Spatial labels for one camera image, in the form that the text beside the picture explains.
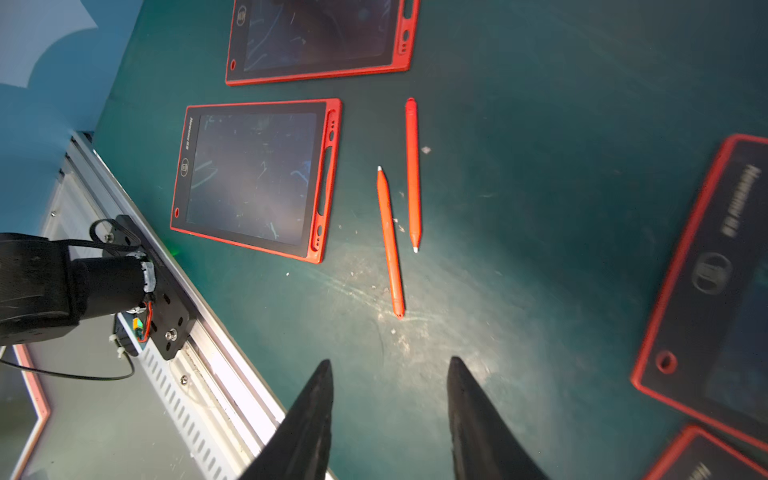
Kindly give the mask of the red stylus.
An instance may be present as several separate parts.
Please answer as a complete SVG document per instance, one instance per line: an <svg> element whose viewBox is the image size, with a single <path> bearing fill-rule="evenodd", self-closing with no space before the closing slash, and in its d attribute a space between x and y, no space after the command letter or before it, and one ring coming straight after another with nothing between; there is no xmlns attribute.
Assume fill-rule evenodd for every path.
<svg viewBox="0 0 768 480"><path fill-rule="evenodd" d="M405 316L405 300L402 287L396 235L393 225L391 197L388 181L381 166L377 167L376 186L382 225L382 236L388 269L389 288L392 297L392 307L395 316L398 319L402 319Z"/></svg>
<svg viewBox="0 0 768 480"><path fill-rule="evenodd" d="M415 253L417 253L419 251L422 236L422 222L418 148L418 105L414 98L409 98L405 104L405 126L409 234L412 243L412 249Z"/></svg>

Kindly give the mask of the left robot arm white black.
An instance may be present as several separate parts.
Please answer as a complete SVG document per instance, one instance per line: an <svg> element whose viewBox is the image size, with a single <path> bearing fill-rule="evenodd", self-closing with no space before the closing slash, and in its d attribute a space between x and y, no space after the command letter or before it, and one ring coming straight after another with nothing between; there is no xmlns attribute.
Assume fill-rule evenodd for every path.
<svg viewBox="0 0 768 480"><path fill-rule="evenodd" d="M1 344L67 335L82 320L141 307L156 289L140 245L1 235Z"/></svg>

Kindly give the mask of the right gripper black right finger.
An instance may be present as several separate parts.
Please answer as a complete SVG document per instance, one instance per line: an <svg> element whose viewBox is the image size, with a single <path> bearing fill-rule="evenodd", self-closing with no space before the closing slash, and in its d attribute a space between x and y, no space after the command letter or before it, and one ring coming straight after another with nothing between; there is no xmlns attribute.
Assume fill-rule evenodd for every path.
<svg viewBox="0 0 768 480"><path fill-rule="evenodd" d="M463 360L450 360L448 418L457 479L544 479Z"/></svg>

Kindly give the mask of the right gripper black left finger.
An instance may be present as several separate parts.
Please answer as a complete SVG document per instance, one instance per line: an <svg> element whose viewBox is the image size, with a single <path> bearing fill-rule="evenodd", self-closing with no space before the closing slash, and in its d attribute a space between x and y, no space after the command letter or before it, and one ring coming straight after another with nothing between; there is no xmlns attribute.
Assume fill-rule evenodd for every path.
<svg viewBox="0 0 768 480"><path fill-rule="evenodd" d="M247 479L323 479L332 445L332 364L321 361L277 430L243 471Z"/></svg>

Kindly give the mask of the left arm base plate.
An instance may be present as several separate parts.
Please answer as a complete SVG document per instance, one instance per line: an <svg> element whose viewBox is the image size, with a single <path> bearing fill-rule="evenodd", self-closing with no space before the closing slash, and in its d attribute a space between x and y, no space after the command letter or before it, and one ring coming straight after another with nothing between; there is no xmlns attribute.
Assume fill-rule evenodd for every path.
<svg viewBox="0 0 768 480"><path fill-rule="evenodd" d="M193 322L198 319L198 311L190 296L174 276L161 250L130 216L117 216L105 240L132 249L130 254L143 262L152 288L139 306L117 314L117 318L125 322L128 339L137 351L154 345L164 360L174 359L188 340ZM153 303L154 309L152 332L150 339L140 344L134 336L132 321L135 317L145 318L148 302Z"/></svg>

